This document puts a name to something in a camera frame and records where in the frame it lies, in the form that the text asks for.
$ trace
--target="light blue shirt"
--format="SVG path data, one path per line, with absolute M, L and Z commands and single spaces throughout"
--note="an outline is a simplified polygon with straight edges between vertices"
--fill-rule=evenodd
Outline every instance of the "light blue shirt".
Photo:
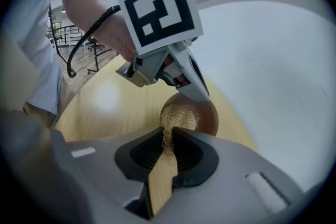
M 39 72 L 26 102 L 57 115 L 62 73 L 58 56 L 45 36 L 49 5 L 50 0 L 12 0 L 3 25 Z

